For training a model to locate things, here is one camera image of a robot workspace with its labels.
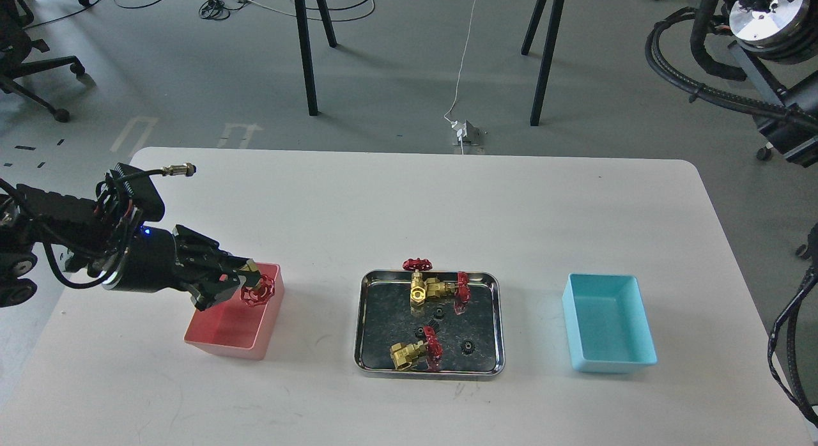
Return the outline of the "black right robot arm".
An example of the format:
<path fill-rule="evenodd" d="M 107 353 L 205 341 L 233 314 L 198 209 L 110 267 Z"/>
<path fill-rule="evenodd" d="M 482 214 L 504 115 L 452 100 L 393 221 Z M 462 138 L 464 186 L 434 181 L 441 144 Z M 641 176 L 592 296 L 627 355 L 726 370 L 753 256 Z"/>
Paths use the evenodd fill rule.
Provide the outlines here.
<path fill-rule="evenodd" d="M 672 66 L 660 49 L 662 34 L 692 21 L 690 53 L 703 70 L 732 81 L 750 81 L 759 98 L 749 98 L 696 81 Z M 816 74 L 791 88 L 768 62 L 796 65 L 816 57 L 816 0 L 701 0 L 658 21 L 645 43 L 649 67 L 662 79 L 718 107 L 751 115 L 768 141 L 759 158 L 774 149 L 791 163 L 816 163 Z"/>

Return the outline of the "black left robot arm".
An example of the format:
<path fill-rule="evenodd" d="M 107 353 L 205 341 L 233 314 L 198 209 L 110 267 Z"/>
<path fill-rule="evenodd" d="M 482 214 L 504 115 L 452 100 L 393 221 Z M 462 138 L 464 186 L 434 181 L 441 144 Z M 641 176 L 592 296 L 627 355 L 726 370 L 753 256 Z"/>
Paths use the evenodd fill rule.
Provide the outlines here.
<path fill-rule="evenodd" d="M 37 285 L 27 275 L 37 265 L 33 246 L 43 245 L 55 278 L 73 289 L 187 291 L 199 311 L 239 292 L 245 303 L 263 304 L 274 280 L 254 260 L 237 257 L 216 240 L 177 225 L 150 227 L 166 212 L 152 177 L 192 177 L 193 164 L 144 171 L 117 164 L 96 185 L 93 199 L 2 182 L 1 305 L 29 300 Z"/>

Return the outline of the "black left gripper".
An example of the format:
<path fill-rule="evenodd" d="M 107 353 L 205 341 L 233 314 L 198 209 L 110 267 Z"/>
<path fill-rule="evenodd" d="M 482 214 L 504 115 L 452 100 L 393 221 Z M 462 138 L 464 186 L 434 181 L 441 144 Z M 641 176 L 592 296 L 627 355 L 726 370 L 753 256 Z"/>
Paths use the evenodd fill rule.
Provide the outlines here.
<path fill-rule="evenodd" d="M 221 250 L 216 240 L 183 225 L 172 231 L 144 227 L 102 286 L 110 291 L 189 291 L 193 306 L 205 311 L 236 294 L 242 278 L 228 276 L 231 272 L 256 272 L 256 263 Z"/>

